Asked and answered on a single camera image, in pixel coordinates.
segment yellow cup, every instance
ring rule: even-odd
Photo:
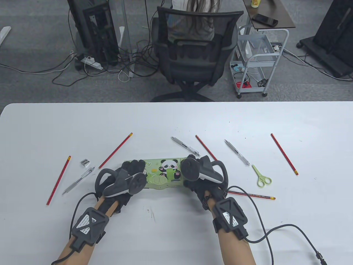
[[[251,7],[258,8],[261,0],[251,0]]]

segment scissors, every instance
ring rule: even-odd
[[[257,185],[259,188],[263,188],[265,187],[265,185],[270,185],[272,183],[272,180],[262,175],[254,165],[252,165],[252,168],[255,170],[257,176],[259,177],[259,180],[257,181]]]

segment black phone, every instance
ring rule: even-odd
[[[278,20],[270,18],[270,17],[266,17],[264,15],[261,14],[256,14],[255,16],[252,17],[252,20],[267,25],[269,27],[275,27],[278,24]]]

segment forearm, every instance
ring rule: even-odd
[[[97,204],[94,206],[94,208],[98,209],[103,201],[104,201],[104,197],[102,196],[100,200],[97,202]],[[105,214],[108,217],[111,217],[117,207],[118,207],[118,202],[115,202]],[[72,249],[70,248],[70,245],[74,240],[75,240],[75,237],[71,237],[71,239],[66,244],[64,250],[62,251],[58,259],[66,257],[72,251]],[[85,245],[80,253],[74,252],[67,260],[58,263],[58,265],[87,265],[92,256],[94,247],[95,245],[93,246]]]
[[[208,200],[213,218],[216,217],[212,211],[215,204],[214,199]],[[248,242],[239,240],[232,232],[226,233],[224,229],[218,231],[218,239],[225,265],[256,265]]]

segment black glove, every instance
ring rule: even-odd
[[[195,156],[193,155],[189,155],[188,158],[193,158],[199,163],[202,162],[200,161],[200,159],[196,159]],[[215,201],[217,202],[225,199],[225,197],[227,196],[227,188],[228,188],[227,171],[222,162],[214,161],[213,163],[219,164],[219,166],[222,168],[223,177],[224,177],[224,181],[222,183],[215,183],[206,179],[205,180],[198,179],[196,181],[184,180],[184,186],[197,194],[197,197],[201,201],[202,207],[205,210],[209,210],[207,201],[210,198],[214,198]],[[205,196],[206,191],[209,191],[211,195]]]
[[[122,164],[120,168],[118,168],[115,171],[119,173],[120,169],[125,169],[130,176],[133,176],[136,173],[143,172],[145,166],[146,166],[146,163],[143,160],[139,160],[139,161],[133,160],[131,162],[126,161]],[[115,177],[113,177],[112,175],[108,176],[107,179],[103,181],[103,183],[101,184],[96,183],[95,190],[96,190],[97,199],[102,196],[103,190],[113,183],[115,183]],[[118,201],[119,205],[116,208],[115,212],[119,213],[122,206],[127,205],[131,197],[132,197],[131,194],[124,193],[115,197],[105,198],[104,202],[98,208],[98,210],[101,212],[106,212],[113,205],[114,202]]]

